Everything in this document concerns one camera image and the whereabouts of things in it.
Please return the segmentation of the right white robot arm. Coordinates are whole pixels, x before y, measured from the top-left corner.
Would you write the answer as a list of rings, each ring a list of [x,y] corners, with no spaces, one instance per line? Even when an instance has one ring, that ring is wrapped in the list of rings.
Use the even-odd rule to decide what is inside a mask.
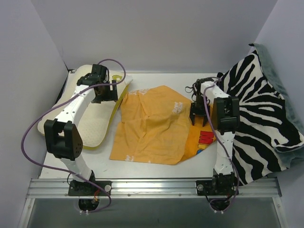
[[[216,194],[233,188],[233,140],[240,123],[239,99],[230,96],[217,86],[215,77],[197,79],[192,86],[195,101],[190,106],[190,120],[202,117],[205,126],[211,127],[212,138],[217,140],[217,159],[214,166],[211,190]]]

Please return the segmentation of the orange pillowcase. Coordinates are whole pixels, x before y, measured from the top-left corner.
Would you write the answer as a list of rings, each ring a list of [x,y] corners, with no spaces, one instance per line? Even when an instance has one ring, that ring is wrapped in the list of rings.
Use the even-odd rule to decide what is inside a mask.
[[[205,150],[216,138],[204,117],[191,122],[190,105],[165,85],[128,92],[110,159],[175,165]]]

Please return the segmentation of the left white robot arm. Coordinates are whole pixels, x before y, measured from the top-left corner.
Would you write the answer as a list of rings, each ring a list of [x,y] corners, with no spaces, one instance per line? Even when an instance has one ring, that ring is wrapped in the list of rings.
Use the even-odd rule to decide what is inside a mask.
[[[89,104],[118,100],[116,80],[110,79],[107,67],[93,64],[91,72],[77,81],[73,98],[54,120],[45,121],[46,146],[72,172],[79,190],[92,195],[96,190],[95,175],[81,155],[83,140],[77,126]]]

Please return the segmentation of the cream memory foam pillow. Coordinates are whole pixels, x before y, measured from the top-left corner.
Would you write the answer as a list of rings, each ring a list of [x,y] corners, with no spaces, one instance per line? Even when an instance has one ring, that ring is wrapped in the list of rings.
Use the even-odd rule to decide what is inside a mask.
[[[91,65],[83,65],[76,69],[75,72],[70,73],[63,94],[56,105],[60,105],[70,99],[73,96],[77,80],[81,76],[90,73],[91,70]],[[117,102],[106,101],[100,104],[91,103],[87,107],[77,126],[86,149],[96,149],[101,145],[118,107],[128,92],[128,87],[132,80],[133,78],[130,75],[126,75],[125,80],[117,85]]]

